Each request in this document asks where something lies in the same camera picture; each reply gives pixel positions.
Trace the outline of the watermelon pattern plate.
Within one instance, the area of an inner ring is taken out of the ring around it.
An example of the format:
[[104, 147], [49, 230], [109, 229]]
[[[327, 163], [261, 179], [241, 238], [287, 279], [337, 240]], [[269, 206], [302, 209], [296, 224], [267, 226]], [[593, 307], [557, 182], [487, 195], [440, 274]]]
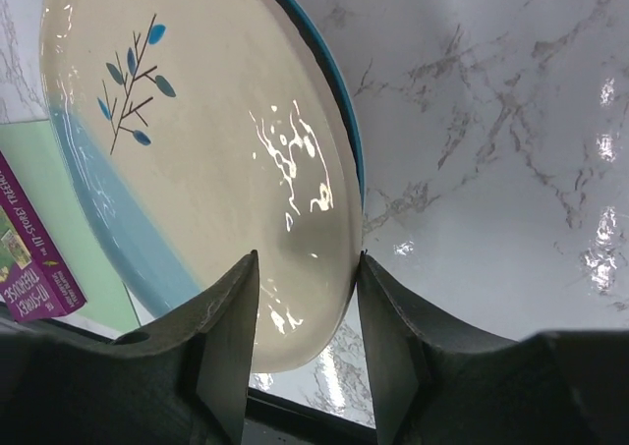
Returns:
[[365, 204], [366, 181], [365, 161], [362, 149], [360, 127], [355, 114], [352, 98], [348, 92], [341, 70], [328, 48], [325, 40], [318, 31], [315, 23], [296, 0], [275, 0], [291, 22], [297, 28], [301, 38], [309, 46], [321, 68], [332, 91], [335, 102], [340, 110], [346, 128], [348, 141], [351, 145], [356, 173], [359, 183], [362, 204]]

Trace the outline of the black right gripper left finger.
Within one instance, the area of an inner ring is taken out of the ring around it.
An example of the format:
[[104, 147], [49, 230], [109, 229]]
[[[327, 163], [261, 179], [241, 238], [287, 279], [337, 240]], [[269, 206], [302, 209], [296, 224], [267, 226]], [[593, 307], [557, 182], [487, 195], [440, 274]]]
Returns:
[[237, 444], [257, 322], [258, 258], [110, 342], [1, 339], [5, 444]]

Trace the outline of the blue white floral plate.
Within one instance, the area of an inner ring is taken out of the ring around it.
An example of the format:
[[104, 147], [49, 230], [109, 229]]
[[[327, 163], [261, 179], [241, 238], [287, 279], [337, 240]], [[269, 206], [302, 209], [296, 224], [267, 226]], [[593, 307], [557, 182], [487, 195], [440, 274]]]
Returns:
[[275, 0], [43, 0], [49, 119], [88, 224], [160, 317], [255, 251], [252, 369], [310, 362], [347, 309], [362, 211], [340, 110]]

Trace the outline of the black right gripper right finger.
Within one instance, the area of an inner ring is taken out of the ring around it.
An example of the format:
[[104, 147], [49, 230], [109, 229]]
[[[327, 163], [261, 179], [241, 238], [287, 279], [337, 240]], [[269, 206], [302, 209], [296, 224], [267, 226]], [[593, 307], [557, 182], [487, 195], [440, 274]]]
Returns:
[[512, 341], [410, 291], [363, 255], [357, 293], [381, 444], [624, 444], [626, 331]]

